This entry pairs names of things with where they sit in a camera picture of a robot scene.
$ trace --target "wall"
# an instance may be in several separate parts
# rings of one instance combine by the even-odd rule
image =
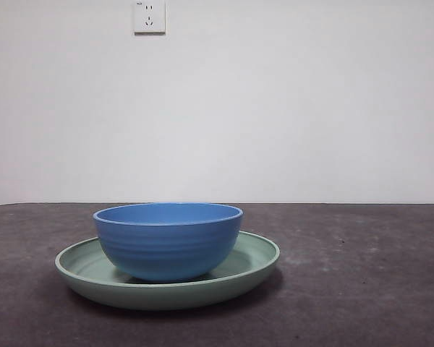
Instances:
[[[0,204],[434,202],[434,1],[0,0]]]

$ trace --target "electrical outlet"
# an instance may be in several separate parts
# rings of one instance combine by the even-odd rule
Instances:
[[[133,5],[135,34],[166,32],[166,1],[145,0]]]

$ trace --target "blue bowl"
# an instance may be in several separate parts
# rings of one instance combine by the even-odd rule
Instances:
[[[93,218],[116,267],[137,278],[173,282],[220,264],[233,249],[242,216],[228,205],[167,202],[107,208]]]

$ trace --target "ribbed bowl exterior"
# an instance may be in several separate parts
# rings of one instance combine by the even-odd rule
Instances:
[[[242,215],[191,225],[130,225],[95,219],[101,247],[121,271],[153,282],[186,280],[220,264],[233,249]]]

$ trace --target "sage green plate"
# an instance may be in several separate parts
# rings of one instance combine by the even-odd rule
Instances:
[[[149,283],[117,270],[98,238],[74,244],[55,259],[67,285],[101,304],[125,309],[188,309],[225,301],[253,289],[272,272],[278,246],[240,231],[230,255],[203,276],[181,283]]]

